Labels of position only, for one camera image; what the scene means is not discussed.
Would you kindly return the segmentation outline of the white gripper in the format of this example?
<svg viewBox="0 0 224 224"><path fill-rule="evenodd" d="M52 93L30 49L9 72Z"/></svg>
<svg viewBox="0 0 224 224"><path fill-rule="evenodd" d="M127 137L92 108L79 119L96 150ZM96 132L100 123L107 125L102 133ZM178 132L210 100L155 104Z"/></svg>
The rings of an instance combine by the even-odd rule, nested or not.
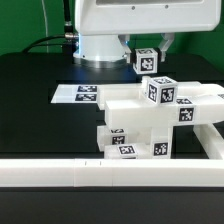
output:
<svg viewBox="0 0 224 224"><path fill-rule="evenodd" d="M220 21L222 0L76 0L75 28L82 35L162 33L160 61L176 32L213 30ZM119 35L128 64L129 35Z"/></svg>

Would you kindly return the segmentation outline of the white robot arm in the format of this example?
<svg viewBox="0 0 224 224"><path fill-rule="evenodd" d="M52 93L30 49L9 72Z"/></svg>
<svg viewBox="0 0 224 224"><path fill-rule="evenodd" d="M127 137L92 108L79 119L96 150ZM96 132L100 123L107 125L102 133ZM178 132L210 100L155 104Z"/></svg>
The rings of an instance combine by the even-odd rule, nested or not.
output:
<svg viewBox="0 0 224 224"><path fill-rule="evenodd" d="M74 56L118 62L126 53L121 35L210 31L220 16L221 0L76 0Z"/></svg>

